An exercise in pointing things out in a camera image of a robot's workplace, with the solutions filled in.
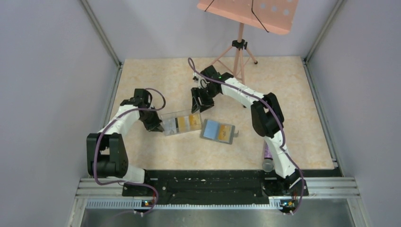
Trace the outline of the clear plastic card box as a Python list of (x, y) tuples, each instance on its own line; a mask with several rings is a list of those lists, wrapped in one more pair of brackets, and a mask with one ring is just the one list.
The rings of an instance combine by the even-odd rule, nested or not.
[(161, 115), (165, 136), (172, 136), (202, 129), (202, 117), (199, 111), (189, 110), (164, 113)]

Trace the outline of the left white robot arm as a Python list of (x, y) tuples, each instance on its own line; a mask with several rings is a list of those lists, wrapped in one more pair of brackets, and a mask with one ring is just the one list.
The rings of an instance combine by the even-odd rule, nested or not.
[(137, 88), (133, 97), (124, 99), (109, 123), (99, 132), (87, 136), (87, 170), (98, 185), (106, 185), (98, 178), (109, 178), (108, 184), (129, 183), (139, 195), (150, 193), (152, 183), (145, 178), (145, 170), (129, 163), (124, 138), (137, 121), (147, 131), (163, 132), (158, 111), (152, 105), (153, 88)]

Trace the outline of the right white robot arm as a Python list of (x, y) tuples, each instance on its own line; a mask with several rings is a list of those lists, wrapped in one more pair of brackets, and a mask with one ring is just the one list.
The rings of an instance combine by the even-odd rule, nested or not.
[(214, 106), (213, 98), (222, 94), (250, 109), (252, 127), (261, 136), (270, 154), (264, 156), (262, 169), (275, 172), (277, 188), (284, 195), (301, 196), (305, 191), (303, 174), (290, 157), (283, 131), (284, 116), (273, 93), (256, 92), (239, 82), (230, 73), (220, 74), (213, 66), (202, 72), (194, 71), (198, 87), (191, 89), (192, 111), (206, 111)]

